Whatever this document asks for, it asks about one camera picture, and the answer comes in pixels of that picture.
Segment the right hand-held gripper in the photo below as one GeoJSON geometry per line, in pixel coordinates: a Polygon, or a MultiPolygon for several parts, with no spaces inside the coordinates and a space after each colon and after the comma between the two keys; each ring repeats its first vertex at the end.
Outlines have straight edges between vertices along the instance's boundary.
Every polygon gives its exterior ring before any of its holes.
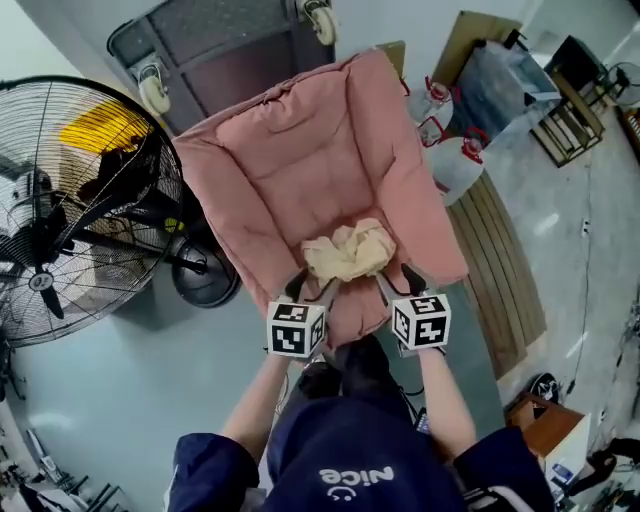
{"type": "Polygon", "coordinates": [[[386,306],[392,305],[391,331],[407,350],[435,348],[444,351],[449,339],[451,307],[445,294],[423,295],[428,279],[410,263],[401,264],[401,272],[408,283],[409,298],[398,298],[393,283],[383,272],[375,279],[386,306]]]}

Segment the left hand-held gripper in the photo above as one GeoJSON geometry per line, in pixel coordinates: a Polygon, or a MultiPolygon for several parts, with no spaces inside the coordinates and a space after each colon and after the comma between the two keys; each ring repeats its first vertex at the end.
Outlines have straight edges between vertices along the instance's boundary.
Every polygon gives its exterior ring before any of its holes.
{"type": "MultiPolygon", "coordinates": [[[[284,297],[298,301],[309,275],[300,269],[285,285],[284,297]]],[[[310,359],[326,338],[326,320],[341,287],[331,279],[317,297],[317,303],[271,301],[267,309],[267,352],[283,357],[310,359]]]]}

